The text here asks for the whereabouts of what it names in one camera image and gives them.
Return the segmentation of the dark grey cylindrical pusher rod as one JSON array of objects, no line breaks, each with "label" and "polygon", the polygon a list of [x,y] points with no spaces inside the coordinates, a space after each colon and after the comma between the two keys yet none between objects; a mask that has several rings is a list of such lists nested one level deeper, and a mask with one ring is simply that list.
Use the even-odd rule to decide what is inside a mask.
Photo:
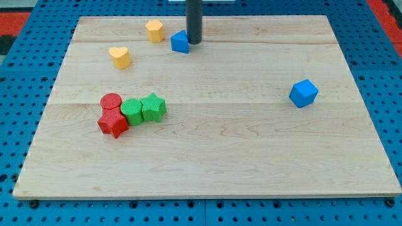
[{"label": "dark grey cylindrical pusher rod", "polygon": [[186,0],[188,42],[197,45],[202,41],[202,0]]}]

